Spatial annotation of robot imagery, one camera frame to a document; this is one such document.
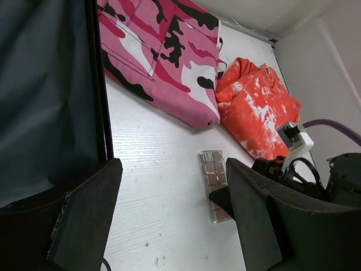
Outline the black space-print suitcase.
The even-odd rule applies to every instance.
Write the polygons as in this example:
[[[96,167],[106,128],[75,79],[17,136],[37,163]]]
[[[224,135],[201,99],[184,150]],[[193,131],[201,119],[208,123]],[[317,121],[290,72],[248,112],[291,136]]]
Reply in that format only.
[[[1,2],[1,206],[106,160],[95,1]]]

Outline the orange white tie-dye garment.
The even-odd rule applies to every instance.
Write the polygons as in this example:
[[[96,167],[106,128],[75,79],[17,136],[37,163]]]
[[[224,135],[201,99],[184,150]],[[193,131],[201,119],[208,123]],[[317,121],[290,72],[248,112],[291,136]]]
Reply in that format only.
[[[299,121],[301,103],[273,68],[237,58],[218,82],[215,97],[221,123],[252,158],[289,154],[277,129]]]

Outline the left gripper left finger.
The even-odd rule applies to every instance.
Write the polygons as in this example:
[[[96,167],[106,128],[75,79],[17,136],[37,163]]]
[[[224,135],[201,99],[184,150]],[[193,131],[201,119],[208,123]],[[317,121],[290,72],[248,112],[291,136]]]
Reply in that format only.
[[[1,208],[1,270],[100,270],[122,177],[95,173]]]

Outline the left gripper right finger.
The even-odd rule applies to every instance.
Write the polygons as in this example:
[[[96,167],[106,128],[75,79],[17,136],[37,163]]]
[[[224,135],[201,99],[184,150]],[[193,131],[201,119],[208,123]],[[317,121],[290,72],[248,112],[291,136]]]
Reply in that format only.
[[[234,158],[226,168],[247,270],[360,269],[360,209],[303,195]]]

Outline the pink camouflage garment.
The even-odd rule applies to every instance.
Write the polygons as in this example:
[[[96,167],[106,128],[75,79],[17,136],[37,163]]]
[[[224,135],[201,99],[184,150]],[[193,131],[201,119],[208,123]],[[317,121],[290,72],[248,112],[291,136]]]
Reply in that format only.
[[[220,21],[193,1],[98,1],[104,71],[194,128],[217,124]]]

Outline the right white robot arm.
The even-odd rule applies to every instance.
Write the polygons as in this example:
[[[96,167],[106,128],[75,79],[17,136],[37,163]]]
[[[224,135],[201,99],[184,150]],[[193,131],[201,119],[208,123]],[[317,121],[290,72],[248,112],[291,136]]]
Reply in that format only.
[[[305,158],[293,159],[285,171],[285,157],[260,158],[248,169],[246,183],[267,195],[267,210],[277,224],[360,223],[360,154],[341,154],[328,163],[329,179],[322,185]]]

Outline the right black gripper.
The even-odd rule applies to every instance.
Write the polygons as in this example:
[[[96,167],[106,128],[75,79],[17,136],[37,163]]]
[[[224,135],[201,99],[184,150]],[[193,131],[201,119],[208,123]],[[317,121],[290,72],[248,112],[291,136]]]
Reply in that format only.
[[[315,183],[307,181],[296,172],[295,163],[300,161],[304,163],[315,178]],[[285,164],[285,156],[277,156],[274,160],[258,158],[252,165],[252,169],[257,173],[280,183],[301,194],[310,196],[319,200],[330,200],[329,193],[323,187],[320,176],[316,168],[305,158],[295,158],[291,161],[289,167],[282,170]],[[230,192],[227,187],[211,191],[209,200],[213,203],[213,212],[216,220],[234,219],[234,211],[231,203]]]

